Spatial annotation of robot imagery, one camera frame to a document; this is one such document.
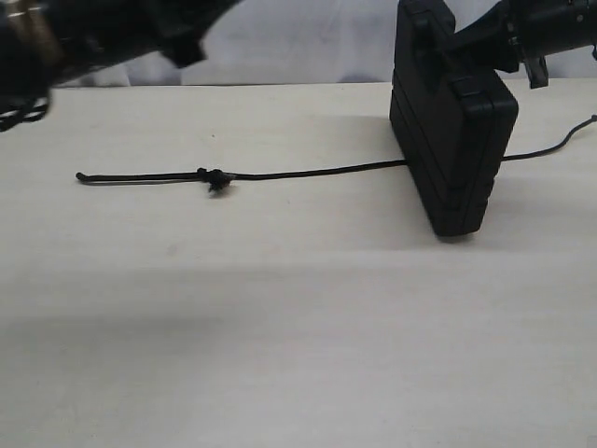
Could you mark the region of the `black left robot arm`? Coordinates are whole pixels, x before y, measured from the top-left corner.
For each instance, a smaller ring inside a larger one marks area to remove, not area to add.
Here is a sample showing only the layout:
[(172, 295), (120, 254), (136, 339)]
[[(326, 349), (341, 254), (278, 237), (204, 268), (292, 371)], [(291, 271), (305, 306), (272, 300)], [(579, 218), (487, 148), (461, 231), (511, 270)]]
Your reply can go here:
[(4, 1), (1, 95), (43, 96), (55, 85), (161, 53), (201, 62), (210, 29), (234, 1)]

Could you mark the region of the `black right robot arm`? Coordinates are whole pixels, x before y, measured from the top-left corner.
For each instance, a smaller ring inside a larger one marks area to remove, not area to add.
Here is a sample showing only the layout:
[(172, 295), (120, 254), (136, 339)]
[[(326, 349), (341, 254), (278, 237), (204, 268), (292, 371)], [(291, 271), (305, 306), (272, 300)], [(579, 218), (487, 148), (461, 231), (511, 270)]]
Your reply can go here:
[(547, 87), (546, 57), (596, 47), (594, 1), (499, 1), (478, 20), (455, 33), (454, 52), (506, 73), (524, 67), (529, 87)]

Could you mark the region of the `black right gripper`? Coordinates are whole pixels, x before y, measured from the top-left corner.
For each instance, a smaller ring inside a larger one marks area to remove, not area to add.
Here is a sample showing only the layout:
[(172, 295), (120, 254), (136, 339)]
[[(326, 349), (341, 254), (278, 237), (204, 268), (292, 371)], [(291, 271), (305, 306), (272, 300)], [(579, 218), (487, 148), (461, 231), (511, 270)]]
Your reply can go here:
[(478, 20), (454, 34), (454, 52), (479, 66), (505, 73), (523, 65), (531, 89), (548, 85), (546, 58), (524, 37), (530, 1), (498, 1)]

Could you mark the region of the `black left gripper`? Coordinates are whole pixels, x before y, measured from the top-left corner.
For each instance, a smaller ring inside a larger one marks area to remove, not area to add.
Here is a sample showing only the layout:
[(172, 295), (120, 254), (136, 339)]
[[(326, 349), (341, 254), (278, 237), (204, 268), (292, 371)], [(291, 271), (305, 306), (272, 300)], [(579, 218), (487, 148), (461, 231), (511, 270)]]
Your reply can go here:
[(153, 2), (153, 26), (160, 53), (177, 68), (204, 61), (202, 41), (236, 0), (160, 0)]

